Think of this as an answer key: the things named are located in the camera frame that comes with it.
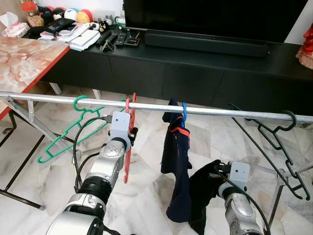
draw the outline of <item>soundbar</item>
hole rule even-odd
[[[147,30],[145,44],[223,54],[266,57],[269,47],[264,42],[246,39],[223,38],[209,35]]]

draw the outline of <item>marble table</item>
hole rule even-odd
[[[61,42],[0,37],[0,91],[28,92],[68,51]],[[9,111],[0,101],[0,120]]]

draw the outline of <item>tv screen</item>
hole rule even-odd
[[[124,0],[126,27],[284,42],[307,0]]]

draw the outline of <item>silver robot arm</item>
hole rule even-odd
[[[246,191],[250,166],[246,163],[232,162],[227,178]],[[256,214],[250,202],[239,190],[225,182],[219,187],[219,196],[225,200],[225,217],[230,235],[262,235],[256,223]]]
[[[113,114],[107,145],[100,150],[78,193],[52,222],[47,235],[102,235],[106,230],[103,225],[106,203],[123,168],[124,154],[131,147],[129,123],[129,114]]]

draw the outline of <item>blue hanger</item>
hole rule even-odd
[[[184,114],[183,114],[183,117],[182,117],[182,120],[181,120],[181,127],[185,128],[185,121],[187,119],[187,107],[186,107],[186,103],[185,102],[182,103],[182,107],[184,109]]]

